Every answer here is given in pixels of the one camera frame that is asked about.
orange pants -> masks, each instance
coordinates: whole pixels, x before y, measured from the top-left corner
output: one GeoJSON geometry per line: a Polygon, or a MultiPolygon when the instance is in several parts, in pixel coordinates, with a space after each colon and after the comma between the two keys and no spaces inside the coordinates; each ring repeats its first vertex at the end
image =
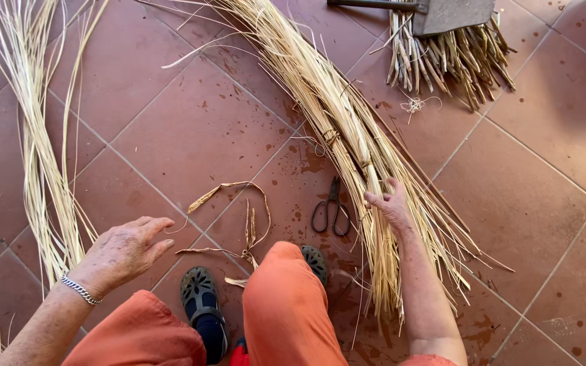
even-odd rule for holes
{"type": "MultiPolygon", "coordinates": [[[[327,314],[327,295],[297,245],[277,242],[243,292],[250,365],[347,365],[327,314]]],[[[203,366],[199,334],[149,291],[136,292],[74,348],[63,366],[203,366]]],[[[455,366],[434,355],[403,366],[455,366]]]]}

scissors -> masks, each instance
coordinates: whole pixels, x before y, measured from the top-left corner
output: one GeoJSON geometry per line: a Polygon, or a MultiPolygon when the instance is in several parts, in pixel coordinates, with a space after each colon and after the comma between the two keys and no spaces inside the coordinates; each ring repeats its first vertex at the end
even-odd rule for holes
{"type": "Polygon", "coordinates": [[[313,210],[313,215],[311,215],[311,228],[313,230],[315,230],[316,232],[323,232],[325,230],[327,230],[327,226],[329,224],[329,215],[328,215],[328,207],[330,205],[330,201],[334,201],[336,202],[336,213],[334,214],[334,219],[333,222],[331,224],[331,230],[333,231],[334,234],[339,235],[341,237],[344,237],[345,235],[347,235],[348,232],[350,232],[350,212],[347,211],[347,208],[345,207],[344,204],[340,204],[340,201],[338,200],[338,191],[340,190],[340,179],[338,179],[338,177],[334,177],[334,179],[331,181],[331,190],[330,190],[330,196],[325,200],[325,201],[321,201],[320,203],[318,203],[316,205],[316,208],[313,210]],[[318,207],[320,207],[320,205],[325,204],[325,225],[322,228],[317,228],[316,224],[315,224],[315,218],[316,218],[316,212],[318,211],[318,207]],[[338,210],[343,209],[343,211],[345,212],[345,214],[347,215],[347,230],[345,231],[341,231],[341,232],[337,232],[336,231],[336,219],[338,219],[338,210]]]}

hand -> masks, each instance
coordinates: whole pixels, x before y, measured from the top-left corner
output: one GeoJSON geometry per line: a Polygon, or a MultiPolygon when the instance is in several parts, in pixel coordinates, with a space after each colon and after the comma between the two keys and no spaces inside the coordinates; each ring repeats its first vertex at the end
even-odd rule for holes
{"type": "Polygon", "coordinates": [[[384,197],[381,198],[370,192],[365,192],[363,198],[368,201],[367,208],[375,206],[381,210],[381,213],[394,229],[400,231],[415,229],[415,223],[408,210],[408,203],[406,203],[404,186],[393,177],[390,177],[387,180],[388,183],[395,188],[395,194],[384,194],[384,197]]]}
{"type": "Polygon", "coordinates": [[[143,216],[101,234],[69,278],[100,300],[116,287],[136,278],[173,247],[172,239],[152,243],[153,237],[175,222],[143,216]]]}

black sandal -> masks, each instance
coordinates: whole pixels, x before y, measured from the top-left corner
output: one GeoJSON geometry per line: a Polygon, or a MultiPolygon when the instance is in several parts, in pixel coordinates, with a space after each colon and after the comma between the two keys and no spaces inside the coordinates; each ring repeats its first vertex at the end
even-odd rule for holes
{"type": "Polygon", "coordinates": [[[302,256],[307,262],[313,274],[318,277],[322,283],[322,287],[327,288],[327,266],[325,265],[325,257],[322,256],[320,250],[311,245],[302,245],[300,247],[302,256]]]}
{"type": "Polygon", "coordinates": [[[229,346],[230,335],[225,325],[225,318],[220,310],[221,305],[218,302],[219,297],[216,291],[214,276],[212,276],[207,268],[196,266],[184,274],[182,283],[180,284],[180,299],[182,300],[182,306],[184,306],[185,311],[189,301],[192,299],[195,300],[196,311],[189,319],[191,328],[196,329],[196,322],[204,314],[214,315],[219,320],[223,329],[223,350],[221,351],[221,357],[223,357],[229,346]],[[204,306],[202,304],[202,295],[208,292],[211,292],[216,298],[216,307],[204,306]]]}

bracelet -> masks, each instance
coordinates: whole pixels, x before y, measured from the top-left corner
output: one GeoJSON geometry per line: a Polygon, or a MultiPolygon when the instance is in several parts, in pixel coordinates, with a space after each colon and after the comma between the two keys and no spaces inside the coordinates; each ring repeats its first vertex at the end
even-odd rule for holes
{"type": "Polygon", "coordinates": [[[97,305],[97,304],[101,303],[101,300],[95,300],[92,296],[90,296],[89,292],[87,292],[87,290],[85,288],[83,288],[82,286],[80,286],[76,282],[74,282],[71,279],[69,279],[67,277],[67,274],[68,273],[69,272],[66,272],[60,278],[60,280],[62,281],[62,283],[64,283],[65,285],[67,285],[67,286],[69,286],[71,288],[73,288],[74,290],[76,290],[76,292],[78,292],[81,296],[83,296],[83,298],[85,299],[85,301],[87,302],[87,304],[97,305]]]}

